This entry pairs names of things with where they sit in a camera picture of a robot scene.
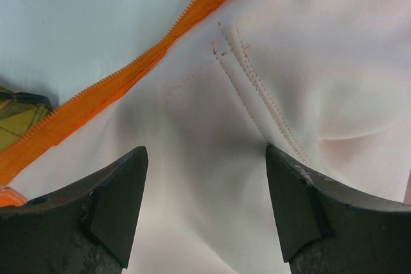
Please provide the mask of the orange jacket pink lining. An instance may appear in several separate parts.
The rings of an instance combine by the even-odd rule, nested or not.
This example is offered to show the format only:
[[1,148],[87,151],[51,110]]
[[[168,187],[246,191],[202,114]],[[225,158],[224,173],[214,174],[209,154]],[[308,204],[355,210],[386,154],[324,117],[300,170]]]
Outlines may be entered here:
[[1,84],[55,106],[1,152],[27,199],[146,146],[129,273],[288,273],[268,144],[407,191],[410,0],[1,0]]

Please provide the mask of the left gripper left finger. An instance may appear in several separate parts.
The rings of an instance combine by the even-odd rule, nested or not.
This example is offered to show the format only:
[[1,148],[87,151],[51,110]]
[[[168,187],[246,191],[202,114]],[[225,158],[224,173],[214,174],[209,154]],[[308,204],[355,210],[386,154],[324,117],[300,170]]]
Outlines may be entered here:
[[57,191],[1,207],[1,273],[121,273],[147,169],[147,150],[139,146]]

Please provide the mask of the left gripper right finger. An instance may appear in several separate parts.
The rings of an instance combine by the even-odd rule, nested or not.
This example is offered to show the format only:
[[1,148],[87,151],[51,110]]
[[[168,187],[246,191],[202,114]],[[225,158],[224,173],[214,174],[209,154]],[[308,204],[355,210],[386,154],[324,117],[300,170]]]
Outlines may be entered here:
[[348,187],[266,148],[281,253],[292,273],[410,273],[410,206]]

